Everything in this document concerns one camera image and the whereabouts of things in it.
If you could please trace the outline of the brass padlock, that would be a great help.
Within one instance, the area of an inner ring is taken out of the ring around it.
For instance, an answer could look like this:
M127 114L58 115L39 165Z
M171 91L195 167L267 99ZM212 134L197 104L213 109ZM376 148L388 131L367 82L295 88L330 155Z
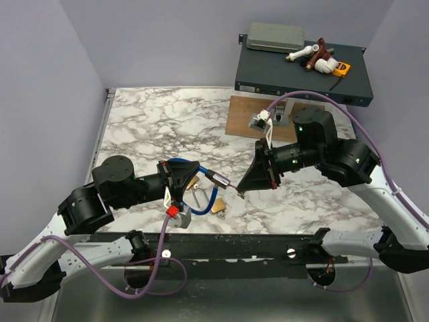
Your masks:
M211 213L212 214L224 213L226 208L227 206L224 200L222 198L216 198L211 208Z
M192 193L196 206L201 209L203 206L208 205L209 199L206 191L200 186L200 178L195 176L186 187L187 191Z

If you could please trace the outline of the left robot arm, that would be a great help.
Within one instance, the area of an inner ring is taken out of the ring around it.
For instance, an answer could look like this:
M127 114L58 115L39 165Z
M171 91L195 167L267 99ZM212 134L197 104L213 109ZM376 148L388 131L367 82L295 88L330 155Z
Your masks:
M60 290L62 284L90 270L114 264L150 263L146 287L135 295L147 294L162 259L166 228L170 220L188 225L191 210L183 203L189 182L200 170L197 161L161 161L155 174L138 177L125 156L107 158L92 171L93 181L74 189L58 206L43 231L22 251L1 257L1 299L6 303L34 303ZM156 249L151 249L140 231L103 246L80 253L74 245L114 221L113 211L162 200L165 219Z

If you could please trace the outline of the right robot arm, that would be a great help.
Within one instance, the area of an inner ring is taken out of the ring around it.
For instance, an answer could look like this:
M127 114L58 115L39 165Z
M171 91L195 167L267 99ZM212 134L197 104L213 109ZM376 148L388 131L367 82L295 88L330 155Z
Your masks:
M321 239L308 246L313 261L360 256L377 258L404 274L428 269L427 218L416 219L400 203L376 153L362 141L340 139L332 114L317 106L296 111L292 121L295 144L275 148L265 138L256 141L254 159L238 184L238 193L276 189L284 173L313 166L355 193L384 223L381 229L367 232L321 229Z

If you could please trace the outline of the white pipe elbow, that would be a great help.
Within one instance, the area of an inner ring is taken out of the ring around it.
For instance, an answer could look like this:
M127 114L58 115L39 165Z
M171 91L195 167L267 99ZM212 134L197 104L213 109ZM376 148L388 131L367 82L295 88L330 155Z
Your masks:
M338 65L339 62L333 57L330 57L328 60L319 58L314 64L314 69L324 74L331 74L334 72Z

